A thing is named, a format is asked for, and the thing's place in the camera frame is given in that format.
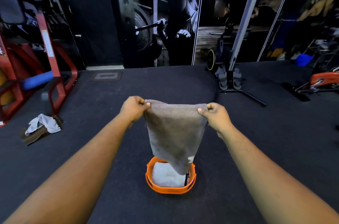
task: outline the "black wall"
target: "black wall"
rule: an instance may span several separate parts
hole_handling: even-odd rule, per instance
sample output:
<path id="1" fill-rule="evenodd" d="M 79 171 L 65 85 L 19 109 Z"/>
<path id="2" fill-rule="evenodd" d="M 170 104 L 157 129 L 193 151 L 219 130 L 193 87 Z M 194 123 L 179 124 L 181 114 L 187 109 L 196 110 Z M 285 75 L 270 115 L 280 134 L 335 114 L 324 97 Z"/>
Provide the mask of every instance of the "black wall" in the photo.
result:
<path id="1" fill-rule="evenodd" d="M 123 63 L 111 0 L 60 0 L 86 66 Z"/>

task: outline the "black rubber floor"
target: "black rubber floor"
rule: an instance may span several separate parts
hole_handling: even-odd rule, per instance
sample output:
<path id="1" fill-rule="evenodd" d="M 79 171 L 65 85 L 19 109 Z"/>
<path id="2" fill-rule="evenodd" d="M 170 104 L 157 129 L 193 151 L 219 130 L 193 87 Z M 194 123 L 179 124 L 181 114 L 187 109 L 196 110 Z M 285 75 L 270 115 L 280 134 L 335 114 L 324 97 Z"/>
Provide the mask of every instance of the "black rubber floor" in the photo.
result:
<path id="1" fill-rule="evenodd" d="M 242 94 L 221 95 L 235 126 L 264 153 L 339 211 L 339 95 L 300 102 L 280 83 L 305 80 L 309 71 L 285 62 L 244 63 Z M 130 95 L 172 104 L 214 100 L 217 84 L 202 66 L 126 69 L 120 81 L 91 81 L 83 72 L 62 108 L 61 132 L 24 146 L 19 133 L 42 111 L 36 93 L 0 129 L 0 222 L 62 163 L 116 116 Z M 181 196 L 152 191 L 146 164 L 152 158 L 146 123 L 127 131 L 89 223 L 264 223 L 226 146 L 207 128 L 194 159 L 197 182 Z"/>

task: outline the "gray towel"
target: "gray towel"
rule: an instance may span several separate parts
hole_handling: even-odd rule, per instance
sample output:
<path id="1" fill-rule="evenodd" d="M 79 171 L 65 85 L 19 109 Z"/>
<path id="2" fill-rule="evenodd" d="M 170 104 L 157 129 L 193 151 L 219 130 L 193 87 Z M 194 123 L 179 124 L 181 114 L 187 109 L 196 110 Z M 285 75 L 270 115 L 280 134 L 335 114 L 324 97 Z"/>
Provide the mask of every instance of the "gray towel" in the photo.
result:
<path id="1" fill-rule="evenodd" d="M 167 161 L 178 174 L 185 175 L 207 124 L 207 119 L 197 109 L 207 110 L 207 105 L 166 104 L 155 100 L 146 102 L 151 103 L 144 115 L 154 156 Z"/>

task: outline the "doormat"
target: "doormat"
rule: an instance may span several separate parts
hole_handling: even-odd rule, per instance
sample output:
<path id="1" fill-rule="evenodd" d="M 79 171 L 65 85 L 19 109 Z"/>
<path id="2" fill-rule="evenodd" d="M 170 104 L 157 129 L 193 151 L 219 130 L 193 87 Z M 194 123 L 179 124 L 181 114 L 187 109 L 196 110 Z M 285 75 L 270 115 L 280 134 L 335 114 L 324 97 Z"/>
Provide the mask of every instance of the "doormat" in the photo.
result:
<path id="1" fill-rule="evenodd" d="M 116 81 L 122 77 L 122 71 L 110 70 L 95 72 L 92 81 Z"/>

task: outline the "orange basket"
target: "orange basket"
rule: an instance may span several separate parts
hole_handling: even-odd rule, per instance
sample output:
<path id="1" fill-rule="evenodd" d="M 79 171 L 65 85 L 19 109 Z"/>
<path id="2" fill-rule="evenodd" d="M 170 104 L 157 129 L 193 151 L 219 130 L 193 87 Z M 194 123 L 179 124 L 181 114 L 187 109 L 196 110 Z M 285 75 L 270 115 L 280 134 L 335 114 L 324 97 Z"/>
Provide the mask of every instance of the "orange basket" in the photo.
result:
<path id="1" fill-rule="evenodd" d="M 153 173 L 153 167 L 156 162 L 163 162 L 167 163 L 167 161 L 163 161 L 157 157 L 153 157 L 150 162 L 147 164 L 147 172 L 146 172 L 146 181 L 147 184 L 150 186 L 151 189 L 153 189 L 155 192 L 161 193 L 161 194 L 183 194 L 188 191 L 190 191 L 195 183 L 195 180 L 197 179 L 197 174 L 195 173 L 195 165 L 192 163 L 192 165 L 189 167 L 189 173 L 190 178 L 189 182 L 186 186 L 183 187 L 161 187 L 157 186 L 152 182 L 152 173 Z"/>

